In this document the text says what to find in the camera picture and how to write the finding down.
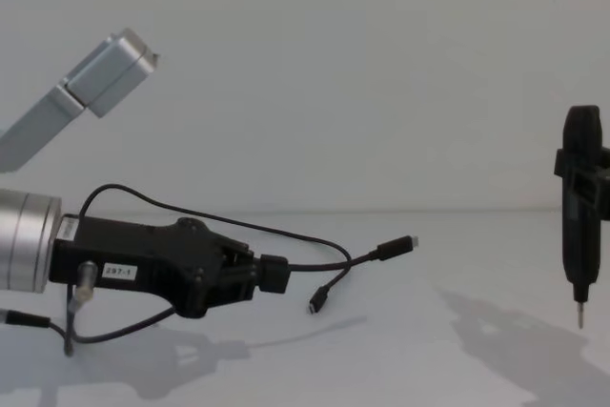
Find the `silver metal tube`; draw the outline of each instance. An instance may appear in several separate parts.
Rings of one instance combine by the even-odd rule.
[[[60,198],[0,190],[0,290],[44,291],[60,221]]]

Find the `white backdrop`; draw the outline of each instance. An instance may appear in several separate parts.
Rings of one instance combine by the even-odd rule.
[[[2,186],[72,209],[106,181],[223,212],[556,207],[567,108],[610,129],[609,5],[0,0],[3,123],[112,31],[162,55]]]

